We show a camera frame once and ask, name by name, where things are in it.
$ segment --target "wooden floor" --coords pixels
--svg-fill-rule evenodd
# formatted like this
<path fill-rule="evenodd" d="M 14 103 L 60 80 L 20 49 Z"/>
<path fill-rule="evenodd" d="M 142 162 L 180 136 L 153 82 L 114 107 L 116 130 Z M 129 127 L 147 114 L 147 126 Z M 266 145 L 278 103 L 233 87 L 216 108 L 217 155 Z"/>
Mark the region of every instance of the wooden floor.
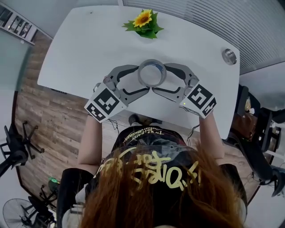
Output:
<path fill-rule="evenodd" d="M 40 187 L 47 185 L 49 177 L 61 179 L 61 173 L 66 168 L 75 167 L 81 135 L 84 129 L 87 112 L 84 109 L 86 99 L 70 94 L 60 94 L 51 89 L 39 86 L 37 79 L 41 65 L 48 51 L 51 40 L 38 33 L 35 46 L 30 55 L 21 90 L 16 104 L 16 126 L 22 131 L 22 123 L 28 121 L 30 129 L 38 125 L 32 137 L 32 143 L 44 148 L 45 153 L 32 153 L 34 160 L 28 160 L 25 166 L 19 167 L 23 185 L 34 195 L 39 196 Z M 116 115 L 118 129 L 121 132 L 127 128 L 127 116 Z M 171 125 L 184 139 L 190 133 L 189 129 Z M 103 123 L 103 157 L 110 153 L 118 136 L 109 121 Z M 191 141 L 199 137 L 195 132 Z M 251 198 L 258 182 L 251 177 L 251 168 L 239 150 L 226 147 L 225 160 L 236 165 L 244 183 L 247 197 Z"/>

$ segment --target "tape roll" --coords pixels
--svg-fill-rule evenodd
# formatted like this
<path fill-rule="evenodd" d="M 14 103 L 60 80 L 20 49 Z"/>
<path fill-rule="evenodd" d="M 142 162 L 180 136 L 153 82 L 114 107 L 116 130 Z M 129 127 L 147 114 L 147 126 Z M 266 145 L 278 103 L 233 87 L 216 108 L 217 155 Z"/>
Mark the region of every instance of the tape roll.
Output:
<path fill-rule="evenodd" d="M 149 65 L 152 65 L 152 66 L 155 66 L 157 69 L 159 69 L 160 73 L 161 73 L 161 78 L 160 78 L 160 81 L 159 83 L 157 84 L 148 84 L 146 83 L 142 77 L 141 77 L 141 70 L 146 67 L 146 66 L 149 66 Z M 157 87 L 159 85 L 161 85 L 166 79 L 166 69 L 165 69 L 165 66 L 163 65 L 162 62 L 156 60 L 156 59 L 148 59 L 148 60 L 145 60 L 144 62 L 141 63 L 141 65 L 139 65 L 138 67 L 138 81 L 139 83 L 141 83 L 143 86 L 146 86 L 146 87 Z"/>

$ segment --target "white table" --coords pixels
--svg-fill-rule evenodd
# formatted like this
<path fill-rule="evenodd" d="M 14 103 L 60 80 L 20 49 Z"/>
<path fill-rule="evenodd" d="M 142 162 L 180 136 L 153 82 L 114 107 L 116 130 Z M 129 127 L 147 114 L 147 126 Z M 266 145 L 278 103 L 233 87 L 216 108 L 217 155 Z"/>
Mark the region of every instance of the white table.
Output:
<path fill-rule="evenodd" d="M 164 13 L 158 13 L 158 24 L 164 28 L 157 34 L 158 39 L 125 32 L 123 23 L 140 12 L 140 8 L 124 6 L 71 10 L 51 43 L 38 84 L 89 99 L 95 84 L 116 66 L 140 65 L 146 59 L 187 65 L 215 95 L 214 116 L 221 138 L 227 138 L 239 83 L 239 50 L 200 26 Z M 235 65 L 224 62 L 221 53 L 226 48 L 235 53 Z M 178 86 L 183 86 L 183 81 L 167 73 L 160 87 L 176 90 Z M 118 87 L 128 92 L 142 88 L 136 73 L 124 77 Z M 199 120 L 152 91 L 131 103 L 127 110 L 186 128 L 196 126 Z"/>

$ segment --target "yellow flower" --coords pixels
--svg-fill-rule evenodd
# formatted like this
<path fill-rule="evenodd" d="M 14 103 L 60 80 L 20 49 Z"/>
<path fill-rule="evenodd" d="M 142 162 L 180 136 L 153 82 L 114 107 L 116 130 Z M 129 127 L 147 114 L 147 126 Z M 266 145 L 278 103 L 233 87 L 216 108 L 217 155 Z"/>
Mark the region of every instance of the yellow flower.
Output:
<path fill-rule="evenodd" d="M 146 9 L 137 16 L 133 24 L 135 27 L 142 27 L 145 24 L 149 23 L 151 20 L 151 9 Z"/>

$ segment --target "black chair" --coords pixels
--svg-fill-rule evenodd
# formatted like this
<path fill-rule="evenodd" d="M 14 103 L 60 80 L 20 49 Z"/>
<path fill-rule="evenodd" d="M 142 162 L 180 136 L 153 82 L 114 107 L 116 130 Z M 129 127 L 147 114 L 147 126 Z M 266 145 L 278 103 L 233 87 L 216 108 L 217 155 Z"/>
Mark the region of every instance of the black chair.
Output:
<path fill-rule="evenodd" d="M 16 165 L 25 165 L 29 156 L 31 159 L 34 159 L 35 155 L 32 155 L 31 148 L 39 153 L 43 153 L 45 151 L 44 149 L 37 149 L 31 143 L 31 137 L 35 129 L 37 129 L 37 126 L 35 126 L 32 132 L 27 135 L 25 128 L 26 124 L 27 122 L 25 121 L 23 123 L 24 137 L 18 133 L 15 124 L 11 124 L 9 130 L 6 126 L 4 127 L 7 138 L 6 143 L 0 145 L 1 152 L 5 158 L 5 160 L 0 164 L 0 177 L 9 169 L 9 167 L 13 168 Z M 5 146 L 8 146 L 10 151 L 4 151 L 3 147 Z"/>
<path fill-rule="evenodd" d="M 238 148 L 243 153 L 253 172 L 261 180 L 261 184 L 269 184 L 274 181 L 275 190 L 272 196 L 275 196 L 285 186 L 285 174 L 276 169 L 272 169 L 265 159 L 263 152 L 268 150 L 272 137 L 278 140 L 277 146 L 274 148 L 274 150 L 276 150 L 280 142 L 281 134 L 273 134 L 272 128 L 270 127 L 274 112 L 266 108 L 261 108 L 258 100 L 249 93 L 246 86 L 239 85 L 235 113 L 241 117 L 244 116 L 244 107 L 248 97 L 250 97 L 251 107 L 255 110 L 254 116 L 257 117 L 256 129 L 252 140 L 248 141 L 244 139 L 239 132 L 230 129 L 228 138 L 224 140 L 224 143 Z M 284 115 L 284 113 L 276 113 L 276 117 L 279 119 L 281 115 Z"/>

